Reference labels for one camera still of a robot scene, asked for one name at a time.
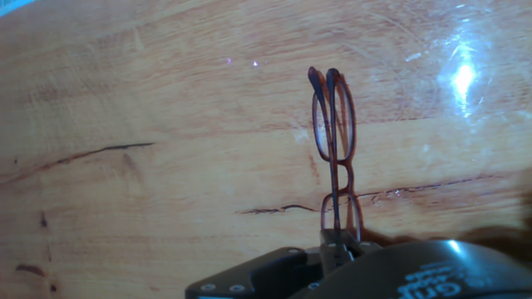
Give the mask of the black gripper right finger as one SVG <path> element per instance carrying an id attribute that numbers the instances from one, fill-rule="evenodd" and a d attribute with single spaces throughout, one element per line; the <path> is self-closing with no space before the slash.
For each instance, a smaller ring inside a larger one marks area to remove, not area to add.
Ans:
<path id="1" fill-rule="evenodd" d="M 368 241 L 358 241 L 349 231 L 342 230 L 340 232 L 340 239 L 344 247 L 352 253 L 353 256 L 360 256 L 369 254 L 371 252 L 379 251 L 381 246 Z"/>

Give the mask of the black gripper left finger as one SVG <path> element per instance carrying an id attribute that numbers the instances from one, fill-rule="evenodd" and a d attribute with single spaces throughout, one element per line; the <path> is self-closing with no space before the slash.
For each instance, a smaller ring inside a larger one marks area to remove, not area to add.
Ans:
<path id="1" fill-rule="evenodd" d="M 303 298 L 351 262 L 347 230 L 324 229 L 317 248 L 285 247 L 190 284 L 185 299 Z"/>

